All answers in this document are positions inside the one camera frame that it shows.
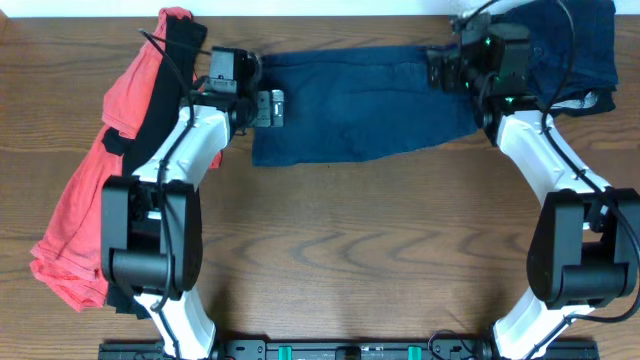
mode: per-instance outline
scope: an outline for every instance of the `folded blue garment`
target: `folded blue garment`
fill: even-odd
[[[610,89],[618,82],[613,2],[571,0],[568,6],[577,58],[563,96]],[[567,19],[552,0],[538,0],[498,21],[531,30],[530,88],[548,101],[566,69]],[[263,86],[285,92],[285,126],[256,129],[254,165],[373,160],[476,132],[468,95],[429,87],[426,49],[394,46],[263,57]]]

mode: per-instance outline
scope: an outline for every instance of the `wood grain surface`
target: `wood grain surface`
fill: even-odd
[[[451,41],[443,17],[199,18],[206,46],[260,54]],[[156,19],[9,19],[0,31],[0,358],[92,359],[157,339],[110,307],[76,313],[31,275],[30,248],[101,127],[103,94]],[[617,110],[558,119],[600,175],[640,189],[640,18],[616,17]],[[199,74],[208,59],[200,58]],[[426,338],[483,331],[527,288],[539,205],[482,133],[360,164],[251,166],[235,139],[201,187],[203,303],[226,331],[271,338]],[[631,299],[601,315],[620,313]],[[640,358],[638,317],[578,323],[605,359]]]

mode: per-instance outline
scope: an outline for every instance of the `folded cloth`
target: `folded cloth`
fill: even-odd
[[[561,96],[570,99],[573,93],[599,89],[598,106],[570,114],[610,111],[615,108],[610,91],[618,82],[615,6],[610,0],[570,0],[568,6],[576,31],[576,62]],[[540,0],[496,20],[531,30],[530,88],[549,101],[570,51],[562,10],[553,0]],[[285,126],[256,129],[254,165],[373,160],[474,133],[468,96],[427,85],[426,49],[396,46],[263,57],[263,86],[285,92]]]
[[[167,19],[191,18],[181,8],[162,9],[154,35],[167,35]],[[106,151],[102,140],[110,126],[135,137],[144,121],[162,63],[162,56],[146,43],[129,69],[107,92],[105,126],[67,184],[44,238],[31,250],[31,270],[76,311],[102,307],[107,281],[100,266],[102,185],[122,171],[122,157]]]

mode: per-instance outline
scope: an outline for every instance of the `black fabric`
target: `black fabric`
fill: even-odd
[[[615,108],[615,5],[567,0],[576,32],[576,61],[562,97],[601,92],[590,109]],[[496,17],[531,31],[529,88],[544,102],[562,79],[570,54],[567,18],[553,0],[538,0]],[[431,89],[425,46],[275,54],[263,57],[265,87],[285,92],[285,126],[258,128],[253,163],[352,162],[436,146],[476,132],[468,96]]]
[[[121,156],[133,144],[133,139],[122,137],[118,130],[108,128],[102,137],[102,144],[108,153]]]
[[[167,18],[168,40],[199,49],[206,35],[207,28],[192,22],[189,18]],[[171,43],[166,43],[165,51],[181,70],[187,84],[190,84],[197,53],[186,51]],[[149,161],[169,136],[178,121],[178,105],[182,96],[182,88],[175,73],[171,70],[168,61],[163,59],[153,86],[149,108],[135,140],[127,142],[127,139],[117,139],[119,135],[115,129],[107,130],[103,138],[105,147],[111,148],[112,153],[123,153],[123,176],[131,175],[138,167]],[[115,307],[116,313],[135,314],[138,319],[150,317],[142,305],[124,294],[117,285],[109,284],[106,303]]]

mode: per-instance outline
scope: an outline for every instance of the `pink fabric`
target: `pink fabric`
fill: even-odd
[[[191,17],[181,8],[160,10],[154,35],[164,38],[167,16]],[[111,175],[120,175],[122,157],[108,153],[101,140],[113,127],[124,137],[135,138],[144,121],[162,55],[146,42],[127,71],[104,96],[106,124],[89,153],[71,177],[56,206],[49,226],[31,249],[31,271],[76,311],[102,307],[107,281],[100,266],[100,218],[102,186]]]

